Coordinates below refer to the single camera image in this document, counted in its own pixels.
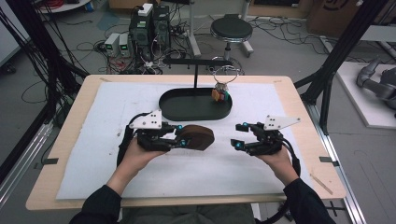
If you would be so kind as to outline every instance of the round stool seat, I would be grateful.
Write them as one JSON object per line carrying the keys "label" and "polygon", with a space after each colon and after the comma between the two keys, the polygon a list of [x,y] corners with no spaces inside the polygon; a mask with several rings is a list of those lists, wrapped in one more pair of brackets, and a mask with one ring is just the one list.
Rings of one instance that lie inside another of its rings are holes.
{"label": "round stool seat", "polygon": [[234,17],[224,17],[212,22],[210,33],[223,41],[242,43],[251,37],[253,28],[247,21]]}

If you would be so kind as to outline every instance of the black cable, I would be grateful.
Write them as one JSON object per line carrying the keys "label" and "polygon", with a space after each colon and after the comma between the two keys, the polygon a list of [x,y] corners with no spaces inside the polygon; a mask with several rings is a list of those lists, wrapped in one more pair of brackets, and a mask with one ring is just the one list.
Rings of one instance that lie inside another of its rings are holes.
{"label": "black cable", "polygon": [[367,61],[365,61],[363,58],[357,58],[352,56],[347,56],[346,62],[367,63]]}
{"label": "black cable", "polygon": [[52,14],[51,9],[48,7],[48,5],[44,4],[46,10],[48,11],[49,15],[53,18],[52,23],[53,26],[51,24],[50,21],[47,20],[47,17],[44,16],[43,12],[41,10],[37,10],[37,12],[39,12],[41,14],[41,16],[44,18],[44,20],[48,23],[49,27],[54,31],[54,33],[59,37],[59,39],[61,40],[61,42],[63,43],[66,52],[69,56],[70,62],[72,64],[78,63],[78,65],[87,73],[89,74],[89,72],[84,68],[84,66],[82,66],[82,64],[79,62],[79,60],[75,57],[75,55],[72,53],[72,51],[67,47],[67,44],[64,40],[64,37],[62,36],[62,33],[58,27],[58,23],[56,22],[56,20],[54,19],[54,16]]}
{"label": "black cable", "polygon": [[129,26],[130,24],[115,24],[115,25],[112,25],[112,26],[108,27],[108,28],[105,30],[105,33],[104,33],[105,39],[108,39],[109,35],[107,35],[106,33],[107,33],[110,29],[112,29],[112,28],[114,28],[114,27],[117,27],[117,26],[123,26],[123,25]]}
{"label": "black cable", "polygon": [[139,118],[139,117],[142,117],[142,116],[149,115],[149,114],[150,114],[150,113],[140,113],[140,114],[134,116],[134,117],[129,121],[128,125],[132,124],[132,123],[134,122],[135,119],[137,119],[137,118]]}
{"label": "black cable", "polygon": [[169,20],[169,21],[172,21],[173,18],[176,16],[176,14],[178,14],[178,24],[177,24],[177,25],[179,25],[179,24],[181,23],[180,9],[183,8],[185,5],[179,4],[179,3],[173,4],[173,6],[174,6],[174,5],[176,5],[175,9],[174,9],[174,10],[171,10],[171,11],[169,12],[169,15],[173,13],[173,15],[170,17],[170,20]]}
{"label": "black cable", "polygon": [[34,101],[34,102],[32,102],[32,101],[27,101],[27,100],[25,100],[25,99],[23,98],[24,94],[25,94],[26,92],[28,92],[31,88],[33,88],[33,86],[35,86],[35,85],[37,85],[37,84],[39,84],[39,83],[42,83],[42,82],[43,82],[43,80],[38,81],[38,82],[35,82],[34,84],[30,85],[26,90],[23,91],[23,93],[22,93],[22,95],[21,95],[21,99],[22,99],[25,103],[28,103],[28,104],[40,104],[40,103],[46,102],[46,101],[48,100],[48,99],[47,99],[47,96],[46,96],[46,99],[45,99],[45,100]]}
{"label": "black cable", "polygon": [[25,51],[26,55],[28,56],[29,60],[31,61],[34,69],[36,70],[38,76],[41,80],[46,84],[49,85],[48,81],[44,77],[41,70],[38,68],[37,63],[41,66],[43,70],[47,70],[48,67],[46,66],[46,62],[44,62],[43,58],[40,57],[36,50],[32,49],[31,45],[28,44],[27,39],[23,36],[23,34],[17,29],[17,27],[9,20],[6,14],[3,12],[2,8],[0,8],[0,20],[8,29],[8,31],[12,34],[16,42],[21,46],[21,48]]}
{"label": "black cable", "polygon": [[79,22],[66,22],[66,21],[60,21],[57,20],[60,23],[66,24],[66,25],[80,25],[80,24],[84,24],[84,23],[93,23],[93,21],[79,21]]}
{"label": "black cable", "polygon": [[171,55],[177,54],[179,57],[177,59],[186,58],[186,52],[182,49],[169,49],[165,53],[165,58],[172,58]]}
{"label": "black cable", "polygon": [[[301,33],[293,33],[290,31],[290,26],[302,27],[302,24],[298,21],[284,21],[282,18],[270,18],[268,21],[264,21],[264,20],[259,20],[258,17],[256,17],[252,21],[249,21],[249,23],[252,25],[253,28],[259,28],[264,32],[266,32],[268,35],[272,36],[273,38],[284,40],[294,45],[310,45],[317,54],[329,54],[327,50],[324,50],[324,52],[319,52],[315,48],[315,45],[313,43],[308,42],[309,39],[317,39],[320,41],[320,38],[318,36],[307,35],[302,37]],[[277,29],[281,32],[282,37],[278,37],[270,32]],[[287,38],[286,34],[297,35],[297,37]]]}
{"label": "black cable", "polygon": [[[297,158],[296,154],[294,153],[293,146],[285,138],[282,138],[280,140],[282,141],[282,145],[289,151],[291,155],[291,165],[294,171],[296,172],[297,176],[300,176],[301,174],[300,160]],[[280,207],[277,213],[267,218],[265,221],[262,221],[261,224],[272,224],[277,222],[288,212],[288,210],[289,210],[289,201],[288,199],[286,199],[286,201],[283,203],[283,205]]]}

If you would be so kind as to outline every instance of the white 3d-printed part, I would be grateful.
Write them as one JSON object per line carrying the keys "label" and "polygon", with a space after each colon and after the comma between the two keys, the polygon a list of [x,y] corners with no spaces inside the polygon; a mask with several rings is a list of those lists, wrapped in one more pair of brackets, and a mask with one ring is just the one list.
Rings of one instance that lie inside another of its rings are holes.
{"label": "white 3d-printed part", "polygon": [[132,124],[129,125],[131,129],[161,129],[163,123],[163,112],[155,110],[145,117],[138,117]]}
{"label": "white 3d-printed part", "polygon": [[300,118],[278,117],[268,115],[264,123],[264,130],[279,130],[300,122]]}

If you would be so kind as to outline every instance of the stool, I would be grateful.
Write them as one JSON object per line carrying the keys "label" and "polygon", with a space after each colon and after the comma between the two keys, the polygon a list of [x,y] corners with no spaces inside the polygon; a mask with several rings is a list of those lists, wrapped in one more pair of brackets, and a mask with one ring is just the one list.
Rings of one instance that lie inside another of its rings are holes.
{"label": "stool", "polygon": [[215,57],[213,60],[230,61],[235,68],[239,66],[239,69],[243,72],[241,63],[230,57],[231,43],[243,43],[250,39],[252,33],[253,28],[251,25],[247,21],[239,19],[237,15],[226,15],[213,21],[210,26],[210,34],[219,40],[227,42],[224,56]]}

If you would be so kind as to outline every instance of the metal frame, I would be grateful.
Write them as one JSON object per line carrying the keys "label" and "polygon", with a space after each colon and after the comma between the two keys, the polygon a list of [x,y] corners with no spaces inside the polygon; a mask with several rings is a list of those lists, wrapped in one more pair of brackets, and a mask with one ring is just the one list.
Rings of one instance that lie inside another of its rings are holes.
{"label": "metal frame", "polygon": [[361,211],[361,207],[358,204],[358,201],[353,193],[352,187],[350,187],[349,182],[347,180],[347,175],[344,172],[343,166],[338,159],[337,153],[335,151],[334,146],[332,145],[332,140],[330,136],[327,135],[323,130],[320,128],[319,125],[319,112],[315,105],[309,105],[307,103],[304,104],[306,111],[308,112],[309,116],[314,123],[315,128],[317,129],[318,135],[322,141],[323,146],[329,153],[329,156],[332,158],[332,161],[338,161],[338,166],[335,166],[335,171],[337,172],[338,176],[340,177],[341,182],[346,189],[346,197],[343,199],[345,204],[346,210],[349,214],[349,217],[354,224],[364,224],[367,223],[363,212]]}
{"label": "metal frame", "polygon": [[25,175],[26,171],[29,169],[37,153],[47,141],[50,133],[52,132],[52,128],[52,121],[48,124],[41,125],[40,129],[33,137],[33,140],[30,142],[29,146],[20,156],[20,159],[13,166],[12,170],[8,173],[7,178],[0,186],[0,210],[3,208],[9,196]]}
{"label": "metal frame", "polygon": [[323,92],[319,126],[325,134],[328,134],[327,118],[329,115],[332,79],[350,51],[361,40],[361,37],[387,2],[387,0],[365,0],[319,70],[311,76],[294,83],[296,89],[311,83],[306,92],[301,95],[303,101],[310,105],[314,105]]}

